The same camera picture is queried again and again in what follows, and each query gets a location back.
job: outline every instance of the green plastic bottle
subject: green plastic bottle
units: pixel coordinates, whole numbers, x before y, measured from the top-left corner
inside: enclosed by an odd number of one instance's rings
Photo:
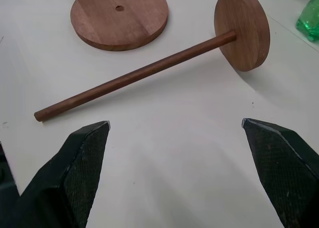
[[[319,0],[309,1],[298,18],[296,29],[311,42],[319,40]]]

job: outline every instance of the center hole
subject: center hole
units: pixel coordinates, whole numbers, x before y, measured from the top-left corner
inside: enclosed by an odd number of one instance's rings
[[[123,11],[124,10],[124,7],[123,6],[117,6],[115,8],[116,11]]]

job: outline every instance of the round wooden disc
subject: round wooden disc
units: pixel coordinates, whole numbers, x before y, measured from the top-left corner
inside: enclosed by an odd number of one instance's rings
[[[270,47],[266,14],[258,0],[218,0],[214,25],[216,36],[230,30],[236,41],[220,48],[228,62],[240,71],[259,67]]]
[[[71,9],[78,36],[110,51],[148,44],[164,30],[167,17],[166,0],[76,0]]]

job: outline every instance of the wooden stand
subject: wooden stand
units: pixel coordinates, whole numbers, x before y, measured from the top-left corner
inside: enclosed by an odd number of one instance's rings
[[[87,44],[109,51],[148,44],[164,30],[166,0],[76,0],[71,23]]]
[[[270,32],[265,12],[257,0],[218,0],[214,23],[217,37],[38,111],[34,114],[36,120],[45,121],[218,47],[240,71],[252,70],[265,61]]]

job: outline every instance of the wooden base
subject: wooden base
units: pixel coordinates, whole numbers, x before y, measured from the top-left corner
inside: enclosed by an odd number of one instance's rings
[[[234,68],[249,71],[265,61],[270,47],[270,31],[258,0],[218,0],[214,24],[216,36],[230,30],[236,32],[236,41],[220,48]]]
[[[164,30],[167,17],[166,0],[76,0],[71,9],[78,36],[109,51],[148,44]]]

